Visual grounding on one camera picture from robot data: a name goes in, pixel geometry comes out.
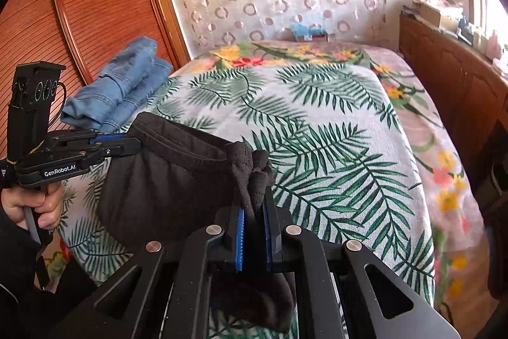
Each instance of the triangular cutout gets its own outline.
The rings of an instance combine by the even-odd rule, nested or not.
[[[142,272],[141,267],[131,268],[117,285],[97,303],[96,310],[114,319],[123,318]]]
[[[385,319],[393,319],[413,308],[411,299],[402,293],[376,266],[369,264],[365,267],[365,272]]]

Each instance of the bedsheet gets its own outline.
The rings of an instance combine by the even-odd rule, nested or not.
[[[349,62],[377,75],[407,135],[422,178],[435,246],[435,307],[441,309],[444,298],[460,301],[467,274],[475,267],[472,261],[483,236],[483,219],[431,97],[400,56],[384,48],[341,42],[243,43],[211,51],[179,73],[295,62]]]
[[[303,46],[302,55],[310,55]],[[263,56],[269,53],[282,54]],[[235,65],[217,57],[210,58],[214,71],[203,72],[198,61],[169,78],[145,110],[267,149],[277,171],[274,199],[297,224],[334,242],[362,240],[432,303],[433,242],[417,161],[376,74],[355,65],[366,60],[365,52],[342,51],[333,61],[323,59],[326,65],[254,56]],[[95,215],[107,167],[106,161],[65,183],[59,227],[96,282],[130,256]],[[296,334],[294,324],[289,336]],[[212,312],[210,337],[231,335],[279,337]]]

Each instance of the person's arm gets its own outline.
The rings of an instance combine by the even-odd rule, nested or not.
[[[27,231],[23,207],[35,208],[39,227],[54,229],[62,213],[61,183],[49,184],[46,194],[20,187],[3,189],[0,208],[0,337],[30,337],[27,327],[39,325],[50,312],[41,306],[47,292],[35,291],[35,263],[41,245]]]

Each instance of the silver screw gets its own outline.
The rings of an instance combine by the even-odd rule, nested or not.
[[[347,240],[346,247],[352,252],[359,252],[362,249],[362,243],[358,240]]]
[[[292,236],[298,236],[301,232],[302,228],[300,226],[292,224],[286,227],[286,233],[291,234]]]
[[[212,224],[206,228],[206,232],[212,236],[219,234],[221,231],[222,231],[222,227],[217,224]]]
[[[159,241],[151,241],[146,244],[146,251],[150,253],[158,252],[162,248],[162,244]]]

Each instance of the white blanket with green leaves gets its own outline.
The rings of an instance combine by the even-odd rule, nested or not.
[[[420,175],[369,69],[299,63],[174,76],[144,110],[266,149],[276,170],[275,202],[291,210],[296,224],[332,242],[361,240],[433,302],[433,244]],[[107,166],[66,183],[60,226],[96,282],[129,257],[95,215]],[[212,312],[210,337],[231,335],[279,337]]]

